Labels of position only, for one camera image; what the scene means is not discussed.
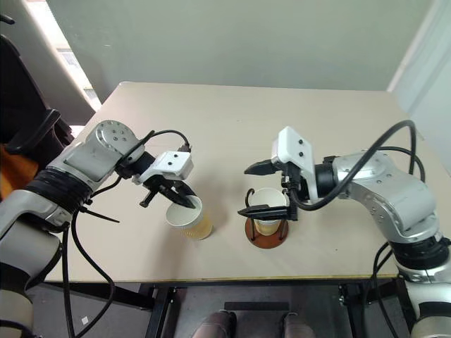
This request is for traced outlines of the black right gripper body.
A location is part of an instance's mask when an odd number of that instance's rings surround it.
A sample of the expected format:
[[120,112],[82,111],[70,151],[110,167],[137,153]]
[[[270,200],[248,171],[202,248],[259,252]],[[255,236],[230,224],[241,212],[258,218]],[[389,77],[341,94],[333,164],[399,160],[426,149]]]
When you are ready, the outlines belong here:
[[299,188],[299,168],[292,163],[286,163],[283,166],[281,186],[283,192],[288,198],[288,220],[297,221],[297,204],[292,195],[296,195]]

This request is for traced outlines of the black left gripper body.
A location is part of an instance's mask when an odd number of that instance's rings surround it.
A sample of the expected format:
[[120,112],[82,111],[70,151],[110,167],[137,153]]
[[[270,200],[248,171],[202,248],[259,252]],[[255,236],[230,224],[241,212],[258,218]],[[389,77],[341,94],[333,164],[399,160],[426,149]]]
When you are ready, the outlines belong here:
[[162,175],[155,175],[150,177],[143,183],[143,186],[149,190],[149,193],[145,196],[145,198],[140,202],[141,207],[146,208],[152,201],[152,199],[159,193],[159,187],[161,185],[165,187],[172,187],[173,182],[175,180],[168,180],[164,178]]

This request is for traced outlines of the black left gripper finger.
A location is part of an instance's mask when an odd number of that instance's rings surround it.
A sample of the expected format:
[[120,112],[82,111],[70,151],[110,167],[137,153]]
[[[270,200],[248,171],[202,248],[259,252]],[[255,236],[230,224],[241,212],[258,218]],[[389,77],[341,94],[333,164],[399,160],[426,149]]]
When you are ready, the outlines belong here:
[[196,193],[185,182],[173,182],[172,190],[177,198],[185,198],[186,196],[196,196]]
[[186,196],[185,198],[177,198],[174,195],[174,191],[172,190],[172,187],[165,187],[165,186],[161,185],[159,187],[159,193],[179,206],[183,206],[186,208],[195,208],[195,205],[193,202],[191,202],[189,196]]

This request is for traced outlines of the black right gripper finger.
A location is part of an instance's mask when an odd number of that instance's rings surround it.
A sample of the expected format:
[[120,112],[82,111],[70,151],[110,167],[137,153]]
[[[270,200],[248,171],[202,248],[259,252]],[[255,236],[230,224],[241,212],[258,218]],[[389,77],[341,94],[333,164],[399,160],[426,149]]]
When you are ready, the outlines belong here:
[[272,175],[278,171],[280,171],[280,168],[272,163],[271,159],[267,159],[251,164],[248,168],[245,169],[244,174],[265,176]]
[[270,207],[267,204],[249,206],[237,212],[246,218],[256,220],[291,220],[290,209],[287,206]]

